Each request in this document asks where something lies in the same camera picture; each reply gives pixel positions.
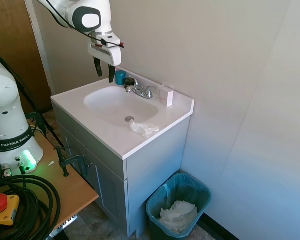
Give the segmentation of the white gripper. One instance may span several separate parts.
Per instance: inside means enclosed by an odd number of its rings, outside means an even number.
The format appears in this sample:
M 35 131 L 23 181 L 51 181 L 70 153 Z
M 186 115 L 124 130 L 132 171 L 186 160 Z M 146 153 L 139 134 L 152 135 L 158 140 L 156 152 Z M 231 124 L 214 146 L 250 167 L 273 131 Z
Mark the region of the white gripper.
M 101 61 L 109 64 L 109 83 L 115 78 L 115 67 L 122 63 L 121 40 L 113 32 L 91 32 L 88 53 L 93 56 L 94 66 L 99 77 L 102 76 Z

